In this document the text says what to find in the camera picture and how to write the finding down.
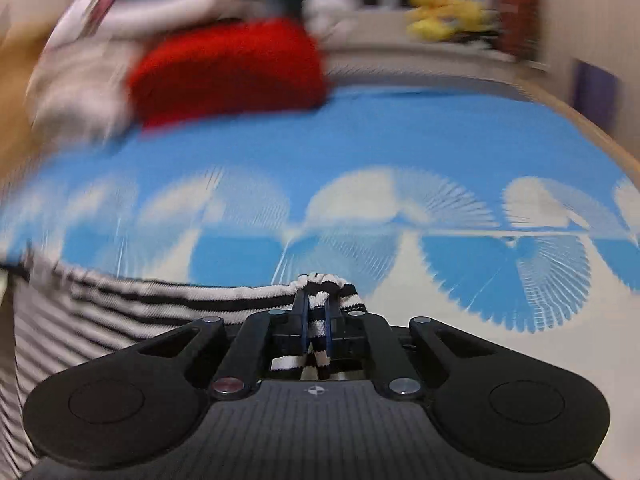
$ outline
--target wooden edge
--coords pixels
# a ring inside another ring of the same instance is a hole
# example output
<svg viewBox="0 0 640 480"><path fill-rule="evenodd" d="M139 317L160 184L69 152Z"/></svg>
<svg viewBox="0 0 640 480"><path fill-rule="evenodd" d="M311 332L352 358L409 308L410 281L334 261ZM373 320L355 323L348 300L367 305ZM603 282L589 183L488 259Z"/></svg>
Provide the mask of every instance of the wooden edge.
<svg viewBox="0 0 640 480"><path fill-rule="evenodd" d="M640 162L620 146L615 140L608 136L603 130L593 124L580 112L571 108L567 103L554 97L540 86L518 79L516 85L521 87L527 94L537 102L548 106L563 117L571 121L583 134L583 136L607 153L626 173L634 185L640 189Z"/></svg>

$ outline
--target red object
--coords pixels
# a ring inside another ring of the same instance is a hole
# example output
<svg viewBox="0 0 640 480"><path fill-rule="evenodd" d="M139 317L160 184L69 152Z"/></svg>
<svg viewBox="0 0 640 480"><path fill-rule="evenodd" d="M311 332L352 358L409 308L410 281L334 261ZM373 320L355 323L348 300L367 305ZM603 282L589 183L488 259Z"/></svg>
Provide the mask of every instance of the red object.
<svg viewBox="0 0 640 480"><path fill-rule="evenodd" d="M174 36L134 69L129 87L145 126L315 108L327 95L315 43L284 19Z"/></svg>
<svg viewBox="0 0 640 480"><path fill-rule="evenodd" d="M540 40L540 0L502 0L500 24L502 35L498 49L519 59L529 59Z"/></svg>

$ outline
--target white plush toy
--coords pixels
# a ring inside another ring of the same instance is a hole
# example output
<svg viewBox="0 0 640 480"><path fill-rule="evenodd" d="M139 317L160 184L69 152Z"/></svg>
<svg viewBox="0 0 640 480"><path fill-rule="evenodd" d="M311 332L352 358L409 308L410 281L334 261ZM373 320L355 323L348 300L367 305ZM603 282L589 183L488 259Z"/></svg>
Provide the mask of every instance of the white plush toy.
<svg viewBox="0 0 640 480"><path fill-rule="evenodd" d="M302 15L306 30L318 41L345 41L356 25L353 13L362 0L305 0Z"/></svg>

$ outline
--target bed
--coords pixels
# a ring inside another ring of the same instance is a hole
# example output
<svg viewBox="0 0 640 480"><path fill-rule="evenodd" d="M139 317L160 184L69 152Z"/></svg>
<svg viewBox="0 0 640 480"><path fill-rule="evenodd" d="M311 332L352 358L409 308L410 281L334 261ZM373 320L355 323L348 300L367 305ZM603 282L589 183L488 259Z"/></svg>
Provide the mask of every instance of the bed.
<svg viewBox="0 0 640 480"><path fill-rule="evenodd" d="M635 479L636 161L498 62L351 44L327 71L313 112L54 156L3 203L0 248L203 285L335 274L392 324L428 315L591 380L611 408L596 464Z"/></svg>

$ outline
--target pile of clothes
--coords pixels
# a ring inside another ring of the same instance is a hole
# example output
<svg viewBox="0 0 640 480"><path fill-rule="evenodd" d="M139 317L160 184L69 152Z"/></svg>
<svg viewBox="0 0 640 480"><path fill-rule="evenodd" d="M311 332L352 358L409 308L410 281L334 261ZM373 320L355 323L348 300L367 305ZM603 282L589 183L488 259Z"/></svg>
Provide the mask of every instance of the pile of clothes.
<svg viewBox="0 0 640 480"><path fill-rule="evenodd" d="M75 0L33 72L27 109L59 144L134 121L308 109L327 88L317 42L360 0Z"/></svg>

